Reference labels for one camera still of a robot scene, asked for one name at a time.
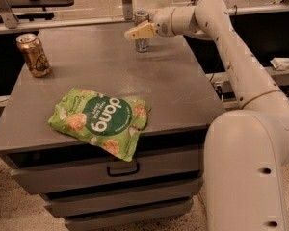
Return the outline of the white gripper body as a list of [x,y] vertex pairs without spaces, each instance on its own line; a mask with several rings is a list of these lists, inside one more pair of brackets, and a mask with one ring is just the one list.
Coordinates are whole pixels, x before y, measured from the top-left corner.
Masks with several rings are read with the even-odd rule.
[[150,11],[150,18],[157,29],[157,34],[161,37],[174,37],[172,29],[172,15],[175,7],[165,7]]

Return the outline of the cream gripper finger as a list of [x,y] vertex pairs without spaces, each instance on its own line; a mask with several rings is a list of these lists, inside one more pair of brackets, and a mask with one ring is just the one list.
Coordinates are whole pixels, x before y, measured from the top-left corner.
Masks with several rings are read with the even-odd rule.
[[128,40],[151,39],[155,36],[156,33],[156,25],[152,22],[144,21],[141,24],[126,31],[124,36]]

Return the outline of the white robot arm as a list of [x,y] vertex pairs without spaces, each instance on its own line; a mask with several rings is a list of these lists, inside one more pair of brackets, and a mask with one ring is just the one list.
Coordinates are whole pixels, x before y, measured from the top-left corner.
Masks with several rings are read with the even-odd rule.
[[210,125],[204,144],[208,231],[289,231],[282,167],[289,163],[289,99],[233,28],[224,0],[166,7],[129,29],[214,41],[238,101]]

